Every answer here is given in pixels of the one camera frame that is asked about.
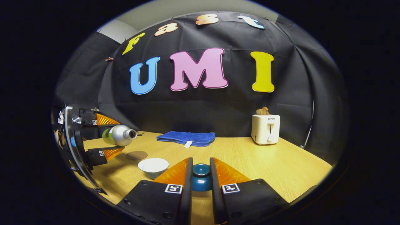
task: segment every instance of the white toaster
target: white toaster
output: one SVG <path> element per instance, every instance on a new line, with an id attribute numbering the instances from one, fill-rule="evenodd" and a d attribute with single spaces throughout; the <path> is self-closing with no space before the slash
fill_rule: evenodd
<path id="1" fill-rule="evenodd" d="M 251 137 L 259 145 L 276 144 L 279 139 L 278 115 L 253 115 Z"/>

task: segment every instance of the coaster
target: coaster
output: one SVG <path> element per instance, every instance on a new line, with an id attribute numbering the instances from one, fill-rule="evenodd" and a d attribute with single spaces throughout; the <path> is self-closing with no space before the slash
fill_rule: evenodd
<path id="1" fill-rule="evenodd" d="M 130 160 L 141 160 L 147 157 L 147 152 L 134 151 L 126 154 L 126 157 Z"/>

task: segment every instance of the white bowl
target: white bowl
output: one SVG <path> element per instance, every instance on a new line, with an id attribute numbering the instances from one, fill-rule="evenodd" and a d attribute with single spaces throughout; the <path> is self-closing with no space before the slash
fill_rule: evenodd
<path id="1" fill-rule="evenodd" d="M 165 172 L 169 165 L 167 160 L 160 158 L 145 159 L 138 163 L 139 169 L 153 180 Z"/>

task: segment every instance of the blue cup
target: blue cup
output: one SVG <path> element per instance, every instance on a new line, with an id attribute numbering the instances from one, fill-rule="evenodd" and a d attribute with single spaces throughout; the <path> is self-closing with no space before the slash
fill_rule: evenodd
<path id="1" fill-rule="evenodd" d="M 193 166 L 192 190 L 211 190 L 211 176 L 209 165 L 199 163 Z"/>

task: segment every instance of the yellow letter i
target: yellow letter i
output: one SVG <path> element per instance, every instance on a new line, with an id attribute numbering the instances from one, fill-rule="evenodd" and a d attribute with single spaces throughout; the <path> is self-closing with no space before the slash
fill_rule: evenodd
<path id="1" fill-rule="evenodd" d="M 254 91 L 273 92 L 275 87 L 271 81 L 271 62 L 274 57 L 265 52 L 251 52 L 251 57 L 256 60 L 256 82 L 252 88 Z"/>

